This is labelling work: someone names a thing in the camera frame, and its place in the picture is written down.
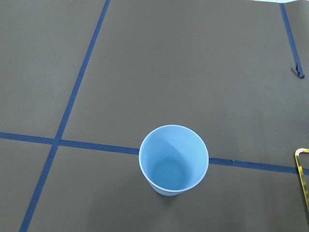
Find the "light blue plastic cup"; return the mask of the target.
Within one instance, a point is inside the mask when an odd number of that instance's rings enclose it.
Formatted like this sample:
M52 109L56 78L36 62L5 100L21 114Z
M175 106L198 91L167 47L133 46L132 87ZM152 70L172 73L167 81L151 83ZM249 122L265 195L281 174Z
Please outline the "light blue plastic cup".
M209 167L201 137L180 125L151 131L139 150L140 170L150 186L164 196L176 196L197 186Z

